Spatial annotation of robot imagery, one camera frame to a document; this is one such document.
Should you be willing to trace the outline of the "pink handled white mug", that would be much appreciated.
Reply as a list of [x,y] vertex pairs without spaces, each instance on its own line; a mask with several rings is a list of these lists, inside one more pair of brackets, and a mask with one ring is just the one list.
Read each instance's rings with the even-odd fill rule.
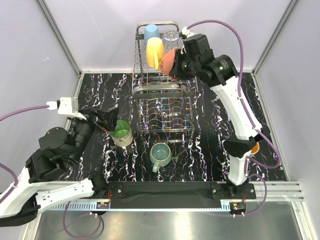
[[175,62],[175,55],[176,51],[180,51],[181,48],[175,47],[168,51],[163,58],[159,62],[159,71],[163,73],[165,76],[170,75],[170,71],[174,67],[174,62]]

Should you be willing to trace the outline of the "green interior white mug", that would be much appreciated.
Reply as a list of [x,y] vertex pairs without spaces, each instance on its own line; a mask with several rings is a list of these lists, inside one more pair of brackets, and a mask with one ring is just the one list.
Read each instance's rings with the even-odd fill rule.
[[110,131],[109,134],[114,141],[114,144],[118,147],[127,147],[133,141],[133,132],[130,124],[124,120],[117,120],[114,131]]

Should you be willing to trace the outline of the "clear glass tumbler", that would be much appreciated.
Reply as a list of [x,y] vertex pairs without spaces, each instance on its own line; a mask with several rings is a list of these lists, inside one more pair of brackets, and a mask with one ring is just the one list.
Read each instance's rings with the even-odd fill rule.
[[163,44],[166,52],[177,48],[179,43],[179,34],[176,31],[167,31],[163,35]]

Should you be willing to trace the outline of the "pale yellow mug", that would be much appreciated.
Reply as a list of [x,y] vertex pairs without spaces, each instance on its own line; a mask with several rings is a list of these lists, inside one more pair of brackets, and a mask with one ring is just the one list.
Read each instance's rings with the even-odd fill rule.
[[157,71],[160,67],[160,60],[165,55],[165,47],[163,41],[159,37],[151,37],[146,45],[146,60],[151,68]]

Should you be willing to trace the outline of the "light blue plastic cup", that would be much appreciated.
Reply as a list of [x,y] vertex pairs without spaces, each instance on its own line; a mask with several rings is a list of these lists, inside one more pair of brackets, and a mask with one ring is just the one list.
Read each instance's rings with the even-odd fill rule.
[[160,38],[160,32],[158,26],[155,24],[148,24],[144,29],[144,43],[148,44],[150,38]]

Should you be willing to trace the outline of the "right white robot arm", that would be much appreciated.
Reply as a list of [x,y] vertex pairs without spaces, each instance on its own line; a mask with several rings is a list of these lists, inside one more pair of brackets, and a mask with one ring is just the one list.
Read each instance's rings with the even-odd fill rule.
[[175,51],[173,68],[169,74],[180,80],[194,77],[200,79],[223,104],[232,122],[235,137],[223,143],[229,156],[230,169],[222,192],[237,199],[243,195],[249,181],[245,173],[247,157],[263,139],[259,132],[268,135],[270,130],[259,123],[243,96],[243,90],[238,86],[242,78],[232,59],[225,54],[215,57],[204,34],[188,33],[182,37],[182,41],[183,48]]

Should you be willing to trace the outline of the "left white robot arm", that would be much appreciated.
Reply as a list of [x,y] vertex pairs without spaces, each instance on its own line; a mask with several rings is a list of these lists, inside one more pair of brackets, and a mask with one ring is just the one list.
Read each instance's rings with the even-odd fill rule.
[[16,227],[33,221],[38,214],[66,201],[80,198],[101,199],[109,190],[103,173],[93,171],[75,184],[45,190],[44,187],[79,165],[95,131],[116,129],[119,108],[107,111],[95,107],[80,110],[84,118],[71,117],[71,130],[53,127],[41,137],[39,148],[28,158],[19,176],[0,195],[1,227]]

